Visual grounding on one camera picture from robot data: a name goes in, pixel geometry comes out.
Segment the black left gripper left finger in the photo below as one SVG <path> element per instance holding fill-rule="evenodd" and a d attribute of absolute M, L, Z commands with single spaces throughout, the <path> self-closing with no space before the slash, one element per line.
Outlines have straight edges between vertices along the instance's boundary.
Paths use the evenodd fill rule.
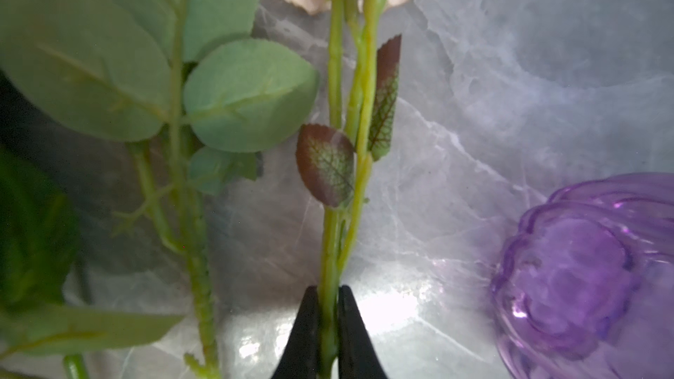
<path fill-rule="evenodd" d="M 305 290 L 287 344 L 271 379 L 315 379 L 319 366 L 319 298 Z"/>

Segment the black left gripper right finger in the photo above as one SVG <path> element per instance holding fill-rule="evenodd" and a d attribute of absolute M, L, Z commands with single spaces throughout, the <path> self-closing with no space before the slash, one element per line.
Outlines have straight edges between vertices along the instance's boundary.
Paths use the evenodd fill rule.
<path fill-rule="evenodd" d="M 342 285 L 338 299 L 340 379 L 387 379 L 363 322 L 352 289 Z"/>

